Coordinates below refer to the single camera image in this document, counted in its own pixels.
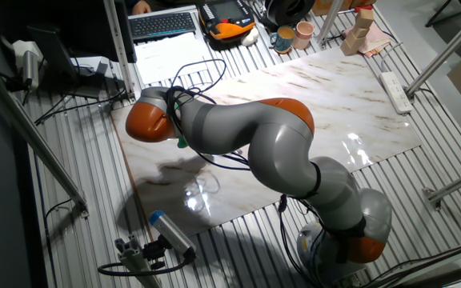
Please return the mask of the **person's bare hand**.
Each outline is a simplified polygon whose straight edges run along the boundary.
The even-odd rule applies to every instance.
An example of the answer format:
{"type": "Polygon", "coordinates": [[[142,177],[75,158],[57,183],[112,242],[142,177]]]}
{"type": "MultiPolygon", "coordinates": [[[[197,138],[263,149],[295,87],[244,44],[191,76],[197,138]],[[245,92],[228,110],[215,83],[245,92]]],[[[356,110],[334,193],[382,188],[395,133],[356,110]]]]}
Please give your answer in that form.
{"type": "Polygon", "coordinates": [[[145,0],[138,0],[133,6],[132,6],[132,14],[133,15],[138,15],[138,14],[147,14],[152,11],[150,5],[148,2],[145,0]]]}

